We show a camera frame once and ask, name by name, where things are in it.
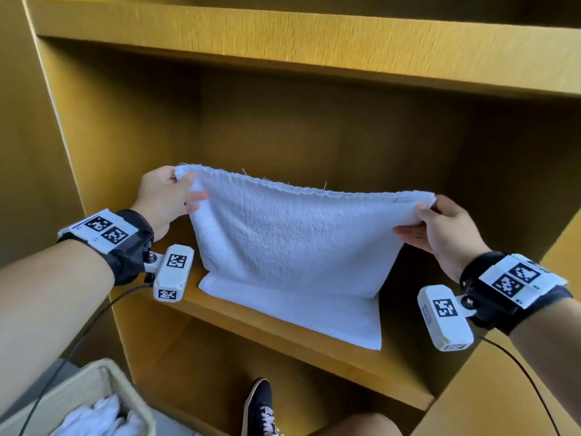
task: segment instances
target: forearm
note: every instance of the forearm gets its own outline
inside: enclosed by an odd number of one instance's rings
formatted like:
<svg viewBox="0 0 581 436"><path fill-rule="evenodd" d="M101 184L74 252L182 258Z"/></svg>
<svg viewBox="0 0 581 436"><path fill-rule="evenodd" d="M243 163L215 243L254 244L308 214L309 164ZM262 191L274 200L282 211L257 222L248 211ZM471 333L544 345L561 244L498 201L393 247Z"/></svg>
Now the forearm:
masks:
<svg viewBox="0 0 581 436"><path fill-rule="evenodd" d="M69 345L113 287L113 273L74 240L0 269L0 415Z"/></svg>
<svg viewBox="0 0 581 436"><path fill-rule="evenodd" d="M510 339L581 425L581 304L560 300L520 323Z"/></svg>

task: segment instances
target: black cable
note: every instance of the black cable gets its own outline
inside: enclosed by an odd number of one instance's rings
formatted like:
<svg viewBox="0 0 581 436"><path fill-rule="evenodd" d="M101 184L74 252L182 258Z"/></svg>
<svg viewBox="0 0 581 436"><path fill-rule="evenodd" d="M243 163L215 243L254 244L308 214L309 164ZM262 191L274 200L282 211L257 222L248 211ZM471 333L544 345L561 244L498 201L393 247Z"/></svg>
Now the black cable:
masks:
<svg viewBox="0 0 581 436"><path fill-rule="evenodd" d="M551 415L551 412L548 410L547 404L545 403L543 397L541 396L541 392L539 392L539 389L537 388L536 384L534 383L533 378L530 377L529 373L527 372L527 370L525 369L525 367L523 367L523 365L520 363L520 361L518 359L516 359L515 356L512 355L512 353L510 353L509 351L507 351L500 344L496 344L494 341L490 341L490 339L485 338L485 337L481 337L480 335L476 335L476 336L478 338L480 338L481 340L486 341L488 344L492 344L494 347L497 347L498 349L502 350L504 353L506 353L520 367L520 369L522 370L522 372L527 376L530 384L533 386L534 391L537 392L537 396L541 400L541 404L543 404L543 407L545 408L545 411L547 412L548 418L551 420L551 424L553 424L553 427L555 428L555 433L557 434L557 436L561 436L561 433L559 432L559 429L556 426L555 419L553 419L553 416Z"/></svg>
<svg viewBox="0 0 581 436"><path fill-rule="evenodd" d="M69 361L69 359L71 358L71 356L73 355L73 353L77 350L77 348L79 347L79 344L81 344L83 342L84 337L86 337L87 334L91 331L91 329L95 325L95 323L103 316L103 314L105 312L107 312L107 310L111 306L113 306L115 303L117 303L121 298L125 297L126 295L129 295L130 293L134 293L135 291L137 291L139 289L150 288L151 286L152 286L151 284L142 284L141 286L136 286L133 289L129 289L128 291L120 294L115 300L111 301L107 306L105 306L101 310L101 312L99 312L97 314L97 316L93 319L93 321L91 321L91 323L89 324L89 326L85 329L85 331L83 332L83 334L79 337L79 339L77 340L77 342L73 346L73 349L69 352L69 355L66 358L63 359L61 365L52 374L51 379L49 379L48 382L45 384L44 388L40 392L40 395L38 396L38 399L34 403L32 410L30 410L30 413L28 414L24 425L22 425L22 429L20 430L20 433L18 433L18 436L23 436L24 435L25 430L26 430L26 427L28 427L28 423L30 422L30 419L33 417L33 414L36 411L36 409L38 407L38 404L40 403L40 400L47 393L48 388L51 386L51 384L53 383L53 381L56 379L57 375L61 372L61 370L64 367L64 365Z"/></svg>

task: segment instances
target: black sneaker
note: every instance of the black sneaker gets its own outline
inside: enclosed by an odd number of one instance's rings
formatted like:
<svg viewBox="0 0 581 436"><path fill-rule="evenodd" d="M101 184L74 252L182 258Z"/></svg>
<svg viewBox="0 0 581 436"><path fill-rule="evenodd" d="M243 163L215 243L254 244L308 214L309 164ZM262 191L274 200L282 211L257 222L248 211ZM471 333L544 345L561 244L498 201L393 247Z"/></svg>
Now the black sneaker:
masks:
<svg viewBox="0 0 581 436"><path fill-rule="evenodd" d="M242 436L284 436L274 424L272 389L266 378L258 378L244 403Z"/></svg>

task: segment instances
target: shoelace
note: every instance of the shoelace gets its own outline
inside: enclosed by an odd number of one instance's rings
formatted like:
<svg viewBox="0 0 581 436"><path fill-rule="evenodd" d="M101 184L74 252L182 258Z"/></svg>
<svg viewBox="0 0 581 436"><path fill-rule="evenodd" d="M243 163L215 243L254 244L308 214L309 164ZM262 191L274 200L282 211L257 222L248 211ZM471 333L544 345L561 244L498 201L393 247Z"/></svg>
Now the shoelace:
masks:
<svg viewBox="0 0 581 436"><path fill-rule="evenodd" d="M262 429L264 436L285 436L274 423L274 412L272 411L272 408L268 406L261 407L260 416L262 417Z"/></svg>

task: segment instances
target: hand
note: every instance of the hand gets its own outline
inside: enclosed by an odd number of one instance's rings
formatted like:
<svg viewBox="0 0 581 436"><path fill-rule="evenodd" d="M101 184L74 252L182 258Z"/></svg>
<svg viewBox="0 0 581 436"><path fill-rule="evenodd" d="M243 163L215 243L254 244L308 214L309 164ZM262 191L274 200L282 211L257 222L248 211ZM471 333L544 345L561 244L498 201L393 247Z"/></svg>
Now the hand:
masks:
<svg viewBox="0 0 581 436"><path fill-rule="evenodd" d="M396 226L393 232L405 243L434 254L446 275L459 283L468 264L490 248L468 212L448 197L437 196L432 208L438 212L419 203L415 210L425 224Z"/></svg>
<svg viewBox="0 0 581 436"><path fill-rule="evenodd" d="M170 229L170 223L184 214L197 211L197 203L208 197L206 192L190 192L196 173L188 171L179 181L174 168L161 167L149 171L141 178L137 200L131 207L140 213L151 225L155 241L163 238Z"/></svg>

